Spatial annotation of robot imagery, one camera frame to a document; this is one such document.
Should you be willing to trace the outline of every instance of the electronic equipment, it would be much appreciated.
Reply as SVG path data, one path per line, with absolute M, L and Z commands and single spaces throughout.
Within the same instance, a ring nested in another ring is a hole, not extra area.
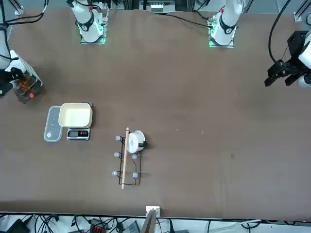
M 159 14 L 176 11 L 174 0 L 139 0 L 139 9 Z
M 67 140 L 69 141 L 87 141 L 89 140 L 90 129 L 68 129 Z
M 31 219 L 31 217 L 26 220 L 25 222 L 23 222 L 20 219 L 17 219 L 13 225 L 6 231 L 6 233 L 29 233 L 30 230 L 27 227 L 27 224 L 29 222 L 29 220 Z
M 104 224 L 103 222 L 93 218 L 91 221 L 89 232 L 90 233 L 105 233 L 106 229 L 105 229 L 105 225 L 103 224 Z

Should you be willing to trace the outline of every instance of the metal rack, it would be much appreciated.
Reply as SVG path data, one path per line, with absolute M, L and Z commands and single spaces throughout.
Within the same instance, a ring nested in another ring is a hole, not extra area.
M 121 152 L 118 152 L 119 153 L 119 156 L 118 158 L 120 159 L 120 168 L 117 172 L 119 172 L 119 175 L 118 178 L 119 178 L 119 185 L 122 185 L 122 173 L 123 173 L 123 158 L 124 158 L 124 152 L 125 152 L 125 137 L 122 137 L 122 136 L 117 136 L 117 137 L 120 137 L 120 140 L 118 139 L 118 141 L 121 142 Z M 135 173 L 137 173 L 137 177 L 134 178 L 132 176 L 132 179 L 133 179 L 133 183 L 124 183 L 124 185 L 129 185 L 129 186 L 138 186 L 140 185 L 140 179 L 141 179 L 141 151 L 138 151 L 136 152 L 136 156 L 137 158 L 136 159 L 133 159 L 133 155 L 132 154 L 132 162 L 134 163 L 135 165 Z

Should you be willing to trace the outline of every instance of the table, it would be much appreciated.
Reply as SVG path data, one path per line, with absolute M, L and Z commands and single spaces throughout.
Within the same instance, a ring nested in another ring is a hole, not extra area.
M 205 28 L 139 10 L 111 12 L 104 46 L 79 44 L 69 8 L 18 25 L 11 49 L 46 94 L 0 101 L 1 210 L 143 216 L 159 205 L 162 216 L 310 220 L 311 92 L 264 87 L 275 18 L 242 15 L 235 49 L 211 49 Z M 297 29 L 281 18 L 276 58 Z M 64 130 L 45 142 L 50 106 L 81 101 L 95 107 L 91 140 L 69 142 Z M 141 186 L 121 191 L 111 171 L 126 127 L 150 146 Z

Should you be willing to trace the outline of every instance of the digital scale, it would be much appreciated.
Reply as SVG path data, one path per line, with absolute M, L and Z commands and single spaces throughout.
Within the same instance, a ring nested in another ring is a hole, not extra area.
M 87 141 L 89 140 L 90 129 L 68 129 L 67 140 L 69 141 Z

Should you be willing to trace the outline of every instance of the wooden rod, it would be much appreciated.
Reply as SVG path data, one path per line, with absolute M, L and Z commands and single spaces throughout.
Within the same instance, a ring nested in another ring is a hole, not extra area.
M 124 183 L 125 183 L 128 133 L 129 133 L 129 128 L 127 127 L 127 128 L 126 128 L 126 132 L 125 132 L 124 159 L 123 159 L 123 170 L 122 170 L 122 183 L 121 183 L 122 185 L 121 185 L 121 189 L 124 189 Z

